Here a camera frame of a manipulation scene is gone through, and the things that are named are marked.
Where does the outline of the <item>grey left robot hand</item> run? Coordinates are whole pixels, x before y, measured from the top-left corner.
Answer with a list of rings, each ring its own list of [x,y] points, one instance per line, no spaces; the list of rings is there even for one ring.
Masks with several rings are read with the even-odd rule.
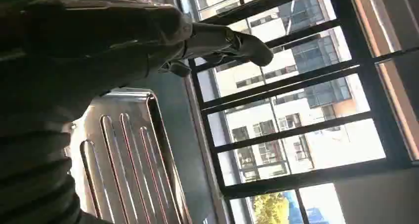
[[[255,36],[194,23],[151,0],[0,0],[0,129],[59,130],[92,99],[180,60],[232,57],[266,66]]]

